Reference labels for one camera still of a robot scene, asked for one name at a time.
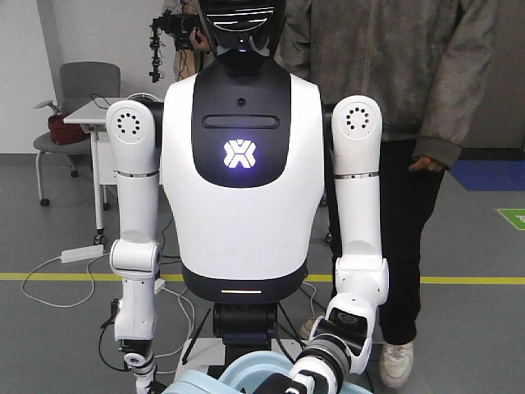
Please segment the black white robot left hand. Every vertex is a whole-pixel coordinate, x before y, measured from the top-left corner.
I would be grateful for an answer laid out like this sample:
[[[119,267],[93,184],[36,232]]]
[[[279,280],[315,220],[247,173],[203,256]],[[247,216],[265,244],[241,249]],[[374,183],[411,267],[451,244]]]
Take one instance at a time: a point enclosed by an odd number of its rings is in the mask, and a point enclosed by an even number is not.
[[[294,377],[272,373],[257,387],[255,393],[337,393],[337,384],[320,373],[301,370]]]

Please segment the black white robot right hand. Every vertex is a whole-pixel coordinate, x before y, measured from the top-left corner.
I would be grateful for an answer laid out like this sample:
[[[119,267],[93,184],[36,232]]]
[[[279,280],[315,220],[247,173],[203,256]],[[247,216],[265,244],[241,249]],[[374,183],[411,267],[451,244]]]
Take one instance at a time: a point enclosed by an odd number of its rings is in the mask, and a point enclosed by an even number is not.
[[[137,394],[161,394],[166,390],[166,386],[149,376],[138,376],[135,379],[135,390]]]

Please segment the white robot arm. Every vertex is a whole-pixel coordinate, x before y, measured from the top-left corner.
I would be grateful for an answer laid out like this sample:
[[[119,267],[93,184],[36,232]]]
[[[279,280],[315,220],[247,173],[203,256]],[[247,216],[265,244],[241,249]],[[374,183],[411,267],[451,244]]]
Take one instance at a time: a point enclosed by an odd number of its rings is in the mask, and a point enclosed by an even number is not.
[[[119,238],[110,252],[111,269],[122,284],[114,335],[135,376],[135,390],[153,393],[161,148],[154,115],[140,101],[125,99],[112,104],[107,110],[106,129],[116,166],[120,223]]]
[[[381,110],[369,97],[349,96],[333,109],[331,161],[342,244],[336,296],[288,373],[288,393],[338,393],[368,363],[377,307],[389,286],[381,251],[381,129]]]

